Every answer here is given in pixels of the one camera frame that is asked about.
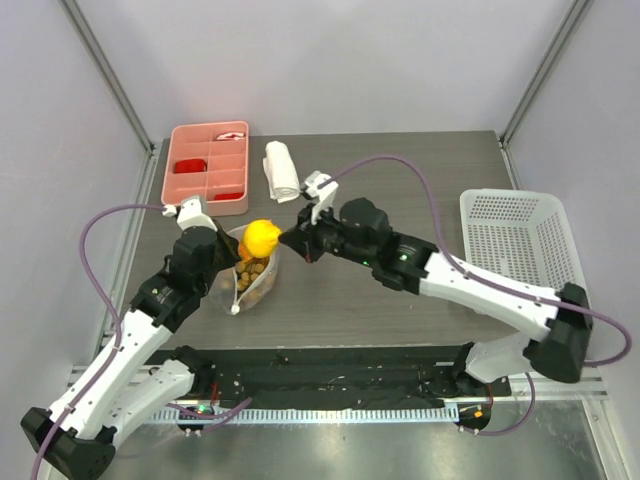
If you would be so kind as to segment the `yellow fake pear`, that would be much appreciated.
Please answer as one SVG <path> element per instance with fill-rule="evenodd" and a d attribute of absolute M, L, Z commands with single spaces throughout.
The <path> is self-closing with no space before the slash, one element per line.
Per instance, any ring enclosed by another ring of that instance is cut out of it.
<path fill-rule="evenodd" d="M 270 220 L 254 220 L 243 233 L 239 254 L 244 260 L 268 258 L 277 248 L 280 235 L 280 228 Z"/>

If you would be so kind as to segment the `fake longan bunch with stem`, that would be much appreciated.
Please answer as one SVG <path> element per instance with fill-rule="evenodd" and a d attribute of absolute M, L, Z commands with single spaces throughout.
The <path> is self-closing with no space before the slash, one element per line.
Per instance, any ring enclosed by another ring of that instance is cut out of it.
<path fill-rule="evenodd" d="M 271 290 L 275 281 L 270 257 L 238 262 L 235 275 L 232 310 L 236 313 L 252 308 Z"/>

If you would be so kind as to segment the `polka dot zip top bag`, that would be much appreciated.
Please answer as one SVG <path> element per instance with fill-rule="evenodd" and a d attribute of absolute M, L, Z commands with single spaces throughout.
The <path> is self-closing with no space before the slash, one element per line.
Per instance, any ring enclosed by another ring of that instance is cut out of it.
<path fill-rule="evenodd" d="M 241 259 L 233 268 L 222 271 L 208 294 L 211 303 L 228 315 L 254 307 L 275 285 L 279 254 L 276 247 L 268 258 Z"/>

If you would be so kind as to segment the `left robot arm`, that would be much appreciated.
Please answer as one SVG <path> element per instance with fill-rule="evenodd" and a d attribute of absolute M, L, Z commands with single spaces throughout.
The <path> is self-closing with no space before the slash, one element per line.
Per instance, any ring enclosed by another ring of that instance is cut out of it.
<path fill-rule="evenodd" d="M 213 385 L 212 363 L 189 346 L 177 348 L 136 387 L 129 383 L 200 307 L 217 274 L 239 259 L 237 239 L 220 228 L 184 230 L 78 381 L 50 407 L 32 407 L 23 416 L 20 425 L 37 458 L 68 479 L 97 479 L 151 415 L 186 394 L 205 397 Z"/>

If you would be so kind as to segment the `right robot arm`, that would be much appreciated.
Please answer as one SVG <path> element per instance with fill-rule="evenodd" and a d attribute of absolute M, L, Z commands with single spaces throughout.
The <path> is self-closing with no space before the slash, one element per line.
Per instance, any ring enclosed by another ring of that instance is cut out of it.
<path fill-rule="evenodd" d="M 444 299 L 516 329 L 514 335 L 461 348 L 451 371 L 460 393 L 472 395 L 501 377 L 531 371 L 565 384 L 580 380 L 593 330 L 582 287 L 568 283 L 555 291 L 474 267 L 394 230 L 387 214 L 366 198 L 338 212 L 314 208 L 305 206 L 279 237 L 307 262 L 328 253 L 370 268 L 389 289 Z"/>

